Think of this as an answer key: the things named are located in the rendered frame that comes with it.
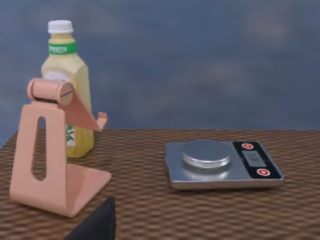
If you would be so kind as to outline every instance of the green band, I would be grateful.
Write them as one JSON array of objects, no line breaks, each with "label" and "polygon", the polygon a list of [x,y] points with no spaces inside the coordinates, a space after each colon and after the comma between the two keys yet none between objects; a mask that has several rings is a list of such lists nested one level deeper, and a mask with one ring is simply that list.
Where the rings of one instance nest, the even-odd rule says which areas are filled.
[{"label": "green band", "polygon": [[49,54],[52,54],[52,55],[75,54],[76,51],[77,51],[76,42],[66,43],[66,44],[49,43]]}]

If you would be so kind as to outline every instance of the bottle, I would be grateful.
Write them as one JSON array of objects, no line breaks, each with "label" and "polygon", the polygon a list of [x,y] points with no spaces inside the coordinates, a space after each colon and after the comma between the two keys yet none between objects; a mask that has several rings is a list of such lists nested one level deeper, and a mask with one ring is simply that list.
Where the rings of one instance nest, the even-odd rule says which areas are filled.
[{"label": "bottle", "polygon": [[[48,23],[51,38],[48,41],[49,57],[41,67],[42,77],[48,80],[71,82],[79,97],[91,112],[89,71],[77,54],[76,41],[72,36],[73,26],[69,20],[54,20]],[[94,147],[92,130],[66,126],[66,154],[81,158]]]}]

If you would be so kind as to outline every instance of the black control panel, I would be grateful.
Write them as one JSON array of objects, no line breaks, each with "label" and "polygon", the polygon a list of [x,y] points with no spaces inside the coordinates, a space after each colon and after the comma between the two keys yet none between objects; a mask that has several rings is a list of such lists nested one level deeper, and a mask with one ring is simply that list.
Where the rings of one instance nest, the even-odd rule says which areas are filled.
[{"label": "black control panel", "polygon": [[259,143],[255,141],[234,141],[233,146],[246,170],[253,179],[281,179],[279,172],[270,161]]}]

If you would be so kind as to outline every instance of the red button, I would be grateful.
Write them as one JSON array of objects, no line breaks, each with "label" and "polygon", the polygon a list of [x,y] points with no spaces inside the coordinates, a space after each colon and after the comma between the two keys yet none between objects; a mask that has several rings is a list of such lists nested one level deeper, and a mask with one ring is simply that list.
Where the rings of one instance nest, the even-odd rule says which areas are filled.
[{"label": "red button", "polygon": [[260,169],[258,169],[256,172],[257,172],[259,175],[264,176],[264,177],[270,175],[269,170],[264,169],[264,168],[260,168]]},{"label": "red button", "polygon": [[250,143],[243,143],[241,146],[244,149],[253,149],[254,148],[254,146],[252,144],[250,144]]}]

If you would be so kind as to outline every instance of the bottle neck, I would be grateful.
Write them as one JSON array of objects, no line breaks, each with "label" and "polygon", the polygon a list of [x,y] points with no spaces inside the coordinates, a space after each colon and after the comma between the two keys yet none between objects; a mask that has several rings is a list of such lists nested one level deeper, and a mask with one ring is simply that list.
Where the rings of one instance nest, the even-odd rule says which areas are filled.
[{"label": "bottle neck", "polygon": [[48,42],[50,55],[70,55],[77,53],[76,40],[71,33],[52,34]]}]

